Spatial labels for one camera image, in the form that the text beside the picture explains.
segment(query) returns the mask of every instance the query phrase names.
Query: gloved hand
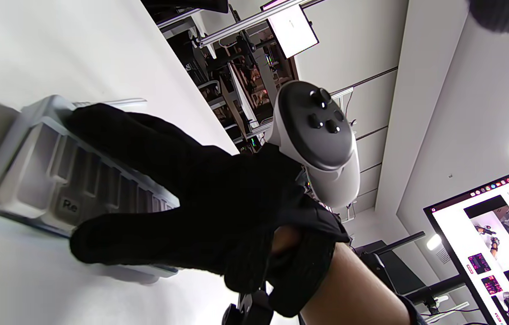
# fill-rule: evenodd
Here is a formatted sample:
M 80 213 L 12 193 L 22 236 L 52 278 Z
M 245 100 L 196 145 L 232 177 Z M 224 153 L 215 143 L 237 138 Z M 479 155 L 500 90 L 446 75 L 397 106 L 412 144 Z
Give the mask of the gloved hand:
M 334 243 L 348 241 L 337 217 L 296 185 L 300 164 L 277 146 L 230 156 L 157 117 L 104 104 L 77 109 L 65 125 L 180 199 L 173 210 L 105 214 L 79 225 L 70 249 L 84 263 L 203 269 L 244 294 L 271 280 L 271 306 L 294 316 L 329 269 Z M 285 225 L 301 230 L 301 243 L 271 257 L 273 234 Z

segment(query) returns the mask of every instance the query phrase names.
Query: fluorescent light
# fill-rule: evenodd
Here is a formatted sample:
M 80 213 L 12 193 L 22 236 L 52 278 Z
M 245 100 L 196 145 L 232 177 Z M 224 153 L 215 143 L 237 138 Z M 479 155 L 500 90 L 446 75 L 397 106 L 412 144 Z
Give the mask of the fluorescent light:
M 433 251 L 434 249 L 439 247 L 439 245 L 441 245 L 441 237 L 438 234 L 433 235 L 433 237 L 431 237 L 427 242 L 427 248 L 430 251 Z

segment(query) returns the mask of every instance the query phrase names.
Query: vr controller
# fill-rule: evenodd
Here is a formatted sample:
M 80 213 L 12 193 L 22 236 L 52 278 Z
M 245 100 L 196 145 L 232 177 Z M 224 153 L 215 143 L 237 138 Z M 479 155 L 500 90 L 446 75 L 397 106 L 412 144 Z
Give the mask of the vr controller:
M 357 140 L 325 89 L 298 80 L 281 87 L 267 141 L 304 165 L 314 194 L 325 205 L 348 206 L 357 197 Z

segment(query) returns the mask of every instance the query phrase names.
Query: white table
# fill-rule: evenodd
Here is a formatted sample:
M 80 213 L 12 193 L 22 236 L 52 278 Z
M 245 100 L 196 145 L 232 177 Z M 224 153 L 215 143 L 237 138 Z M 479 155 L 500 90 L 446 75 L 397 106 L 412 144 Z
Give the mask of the white table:
M 51 94 L 145 98 L 146 113 L 237 153 L 137 0 L 0 0 L 0 138 L 15 109 Z M 188 270 L 152 286 L 120 281 L 144 279 L 77 263 L 65 241 L 14 222 L 0 228 L 0 325 L 218 325 L 236 302 L 219 276 Z

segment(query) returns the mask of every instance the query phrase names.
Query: small display screen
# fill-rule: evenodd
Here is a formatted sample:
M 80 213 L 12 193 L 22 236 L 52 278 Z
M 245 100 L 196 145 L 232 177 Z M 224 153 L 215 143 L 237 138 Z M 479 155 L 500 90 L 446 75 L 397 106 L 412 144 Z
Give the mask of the small display screen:
M 509 175 L 425 212 L 486 319 L 509 325 Z
M 277 6 L 286 0 L 275 0 L 262 7 L 263 11 Z M 286 58 L 290 58 L 309 47 L 317 45 L 319 40 L 306 20 L 301 6 L 292 6 L 268 19 L 268 23 L 277 38 Z

